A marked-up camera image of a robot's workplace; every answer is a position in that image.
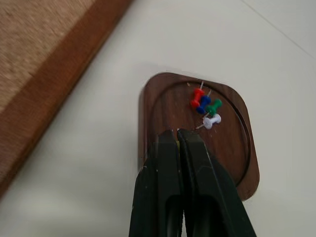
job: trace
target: wooden base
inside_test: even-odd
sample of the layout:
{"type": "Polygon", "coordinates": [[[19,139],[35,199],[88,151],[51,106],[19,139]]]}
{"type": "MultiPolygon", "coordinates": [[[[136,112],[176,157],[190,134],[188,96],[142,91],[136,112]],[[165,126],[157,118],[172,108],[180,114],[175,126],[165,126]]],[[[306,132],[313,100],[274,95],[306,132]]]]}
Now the wooden base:
{"type": "MultiPolygon", "coordinates": [[[[144,87],[139,101],[139,156],[145,161],[145,151],[157,134],[167,129],[195,130],[202,124],[203,115],[190,107],[193,91],[202,80],[187,76],[162,73],[151,78],[144,87]]],[[[218,114],[220,124],[210,130],[200,128],[208,149],[233,178],[242,200],[251,197],[259,184],[259,168],[253,143],[247,107],[240,95],[232,88],[205,81],[203,90],[210,89],[212,101],[223,102],[218,114]]]]}

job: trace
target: white push pin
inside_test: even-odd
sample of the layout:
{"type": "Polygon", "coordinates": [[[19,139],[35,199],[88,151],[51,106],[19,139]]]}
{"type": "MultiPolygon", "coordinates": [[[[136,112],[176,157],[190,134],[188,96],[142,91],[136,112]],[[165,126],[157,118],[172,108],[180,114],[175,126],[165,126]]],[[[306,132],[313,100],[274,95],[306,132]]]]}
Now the white push pin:
{"type": "Polygon", "coordinates": [[[204,117],[203,124],[201,124],[200,126],[197,126],[196,129],[199,129],[203,126],[206,129],[211,129],[214,123],[220,123],[221,121],[222,121],[222,118],[219,114],[214,114],[212,118],[204,117]]]}

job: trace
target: wood grain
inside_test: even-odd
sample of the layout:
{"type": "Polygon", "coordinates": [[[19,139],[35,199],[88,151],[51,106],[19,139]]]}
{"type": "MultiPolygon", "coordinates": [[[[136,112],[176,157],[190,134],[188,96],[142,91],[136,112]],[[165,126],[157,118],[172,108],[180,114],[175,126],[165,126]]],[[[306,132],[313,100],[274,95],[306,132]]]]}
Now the wood grain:
{"type": "Polygon", "coordinates": [[[0,114],[0,195],[132,0],[97,0],[0,114]]]}
{"type": "MultiPolygon", "coordinates": [[[[202,124],[203,115],[194,111],[189,103],[193,90],[201,80],[171,73],[151,78],[140,96],[139,110],[139,157],[145,161],[145,151],[157,134],[166,129],[185,128],[194,130],[202,124]]],[[[251,197],[259,184],[259,168],[253,143],[247,107],[232,88],[204,82],[203,90],[212,101],[219,98],[223,106],[218,110],[222,122],[210,130],[201,128],[196,132],[209,150],[226,168],[237,185],[242,200],[251,197]]]]}

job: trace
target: brown cork surface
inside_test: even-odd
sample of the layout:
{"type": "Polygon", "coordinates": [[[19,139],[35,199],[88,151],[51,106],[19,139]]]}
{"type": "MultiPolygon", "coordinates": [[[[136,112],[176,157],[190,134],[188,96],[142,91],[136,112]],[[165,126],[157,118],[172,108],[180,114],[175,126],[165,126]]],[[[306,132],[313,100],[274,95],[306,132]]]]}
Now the brown cork surface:
{"type": "Polygon", "coordinates": [[[0,0],[0,113],[95,0],[0,0]]]}

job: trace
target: black clamp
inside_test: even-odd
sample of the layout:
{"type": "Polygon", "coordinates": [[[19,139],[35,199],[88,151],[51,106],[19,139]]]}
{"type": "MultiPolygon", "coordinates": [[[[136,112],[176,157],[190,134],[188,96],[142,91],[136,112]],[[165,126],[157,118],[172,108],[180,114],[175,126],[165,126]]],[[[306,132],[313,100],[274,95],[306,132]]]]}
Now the black clamp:
{"type": "Polygon", "coordinates": [[[129,237],[255,237],[228,172],[200,136],[158,136],[135,184],[129,237]]]}

